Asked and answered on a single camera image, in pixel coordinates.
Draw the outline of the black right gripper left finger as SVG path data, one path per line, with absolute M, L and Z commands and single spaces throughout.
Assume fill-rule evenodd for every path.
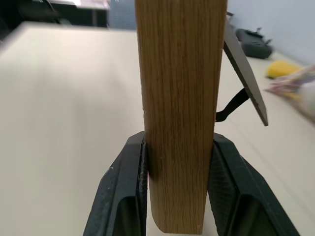
M 101 178 L 83 236 L 146 236 L 148 158 L 143 131 Z

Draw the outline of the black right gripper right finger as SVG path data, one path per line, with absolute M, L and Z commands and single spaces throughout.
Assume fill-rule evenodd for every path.
M 219 236 L 300 236 L 264 177 L 214 134 L 208 195 Z

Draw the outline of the wooden picture frame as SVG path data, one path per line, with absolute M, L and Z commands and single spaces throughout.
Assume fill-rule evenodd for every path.
M 203 231 L 223 52 L 254 80 L 228 0 L 135 0 L 151 212 L 164 233 Z

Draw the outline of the colourful snack packet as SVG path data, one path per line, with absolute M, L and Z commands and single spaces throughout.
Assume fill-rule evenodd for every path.
M 286 100 L 315 124 L 315 64 L 276 78 L 266 91 Z

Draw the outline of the yellow sponge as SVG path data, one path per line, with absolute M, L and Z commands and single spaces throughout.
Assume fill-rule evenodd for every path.
M 275 61 L 272 62 L 266 71 L 266 77 L 275 79 L 277 77 L 287 76 L 299 71 L 302 67 L 286 61 Z

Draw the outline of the black handheld controller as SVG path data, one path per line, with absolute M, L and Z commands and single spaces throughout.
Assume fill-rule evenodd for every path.
M 249 29 L 237 29 L 236 36 L 241 44 L 241 47 L 247 57 L 257 59 L 267 59 L 273 52 L 270 46 L 271 39 L 265 40 L 260 33 L 262 28 L 257 28 L 256 31 Z

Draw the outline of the dark office chair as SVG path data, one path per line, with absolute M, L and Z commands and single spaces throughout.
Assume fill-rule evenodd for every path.
M 0 45 L 25 21 L 71 24 L 48 0 L 0 0 Z

